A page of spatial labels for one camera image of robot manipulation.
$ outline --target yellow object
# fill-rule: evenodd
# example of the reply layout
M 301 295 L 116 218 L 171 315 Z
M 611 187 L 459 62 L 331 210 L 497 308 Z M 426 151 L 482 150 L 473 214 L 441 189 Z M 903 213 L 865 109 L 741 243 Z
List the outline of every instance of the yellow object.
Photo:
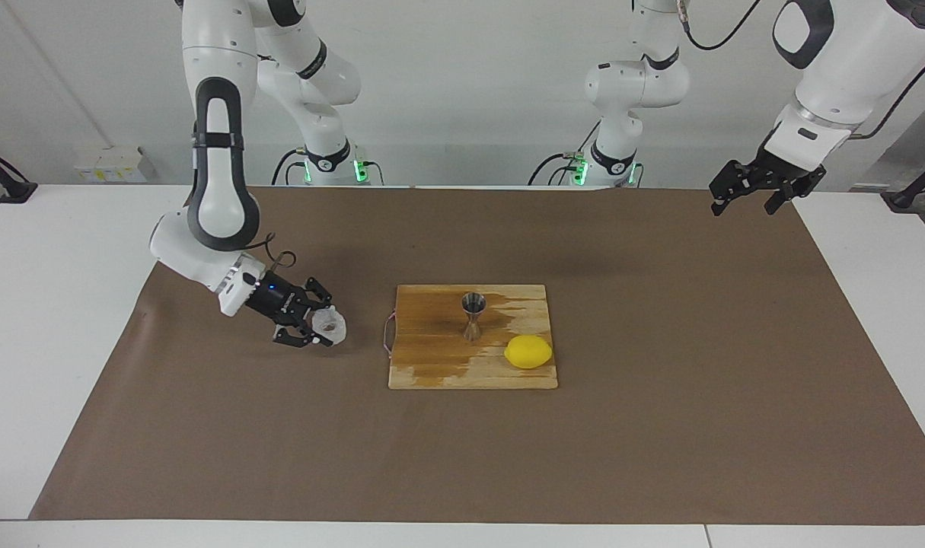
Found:
M 522 370 L 535 370 L 553 358 L 553 350 L 547 341 L 539 336 L 522 334 L 513 337 L 503 352 L 507 360 Z

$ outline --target black stand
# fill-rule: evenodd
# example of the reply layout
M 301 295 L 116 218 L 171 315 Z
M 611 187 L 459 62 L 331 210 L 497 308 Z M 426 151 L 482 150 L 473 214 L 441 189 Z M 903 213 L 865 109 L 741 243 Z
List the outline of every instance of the black stand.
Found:
M 912 181 L 912 184 L 901 192 L 882 192 L 882 200 L 885 200 L 888 207 L 897 214 L 911 214 L 915 212 L 915 209 L 912 209 L 912 202 L 923 190 L 925 190 L 925 173 L 922 173 L 917 180 Z
M 6 192 L 0 198 L 0 204 L 24 204 L 39 186 L 27 180 L 14 180 L 6 170 L 2 169 L 2 166 L 0 166 L 0 184 Z

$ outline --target crumpled white object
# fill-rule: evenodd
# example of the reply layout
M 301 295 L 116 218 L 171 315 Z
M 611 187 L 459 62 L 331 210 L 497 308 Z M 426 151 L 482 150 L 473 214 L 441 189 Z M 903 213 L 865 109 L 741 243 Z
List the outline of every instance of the crumpled white object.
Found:
M 310 318 L 310 327 L 313 331 L 327 337 L 333 344 L 343 343 L 347 339 L 347 320 L 337 312 L 337 306 L 321 308 Z

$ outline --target metal jigger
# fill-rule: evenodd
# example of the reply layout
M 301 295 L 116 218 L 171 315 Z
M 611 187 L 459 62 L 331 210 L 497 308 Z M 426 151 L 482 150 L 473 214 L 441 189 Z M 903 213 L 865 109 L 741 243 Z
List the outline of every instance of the metal jigger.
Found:
M 486 298 L 480 294 L 466 294 L 462 298 L 462 310 L 469 317 L 469 323 L 466 323 L 462 336 L 472 343 L 483 336 L 483 330 L 479 328 L 479 316 L 486 311 Z

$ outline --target white robotic arm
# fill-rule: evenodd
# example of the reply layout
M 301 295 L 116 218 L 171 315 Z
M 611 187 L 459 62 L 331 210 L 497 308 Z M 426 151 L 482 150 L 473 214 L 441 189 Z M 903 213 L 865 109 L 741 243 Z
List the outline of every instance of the white robotic arm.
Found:
M 302 66 L 271 88 L 280 96 L 291 93 L 327 106 L 351 103 L 360 91 L 357 72 L 329 55 L 305 18 L 305 0 L 177 3 L 183 8 L 185 78 L 196 113 L 195 183 L 187 207 L 155 226 L 150 250 L 167 267 L 215 292 L 223 314 L 232 316 L 246 305 L 273 320 L 277 343 L 340 343 L 344 319 L 322 285 L 313 278 L 293 285 L 245 253 L 260 226 L 260 209 L 246 188 L 242 111 L 257 89 L 257 34 L 270 52 Z M 340 121 L 323 126 L 337 143 Z M 326 134 L 320 129 L 312 125 L 316 138 L 307 135 L 317 145 L 327 142 L 319 139 Z
M 639 0 L 633 42 L 641 60 L 604 62 L 588 73 L 587 97 L 601 111 L 598 139 L 585 155 L 580 184 L 628 185 L 642 138 L 636 108 L 672 107 L 689 91 L 689 71 L 678 58 L 681 25 L 675 0 Z
M 814 190 L 824 159 L 924 62 L 925 0 L 790 0 L 773 37 L 803 78 L 757 158 L 729 162 L 710 184 L 715 215 L 757 190 L 775 190 L 770 215 Z

